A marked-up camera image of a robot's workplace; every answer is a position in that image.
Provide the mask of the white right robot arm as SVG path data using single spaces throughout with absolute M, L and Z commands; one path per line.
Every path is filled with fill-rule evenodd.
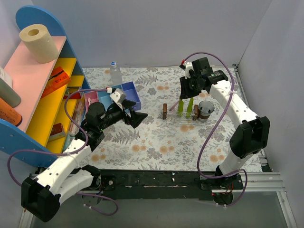
M 201 91 L 207 91 L 224 108 L 235 127 L 228 155 L 215 174 L 215 184 L 225 189 L 232 183 L 231 176 L 239 172 L 253 154 L 266 147 L 270 121 L 250 110 L 234 93 L 233 77 L 227 77 L 221 70 L 214 71 L 206 57 L 192 62 L 183 60 L 180 68 L 185 71 L 180 78 L 180 99 L 196 97 Z

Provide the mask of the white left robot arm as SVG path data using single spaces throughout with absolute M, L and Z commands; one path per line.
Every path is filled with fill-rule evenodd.
M 21 185 L 21 205 L 43 222 L 50 221 L 58 212 L 60 205 L 81 191 L 96 190 L 102 184 L 98 168 L 85 165 L 73 176 L 70 173 L 79 166 L 104 139 L 103 130 L 123 121 L 136 128 L 148 115 L 136 112 L 134 102 L 126 100 L 126 107 L 116 103 L 107 109 L 100 102 L 91 104 L 81 123 L 82 130 L 65 150 L 45 171 L 34 179 L 26 178 Z

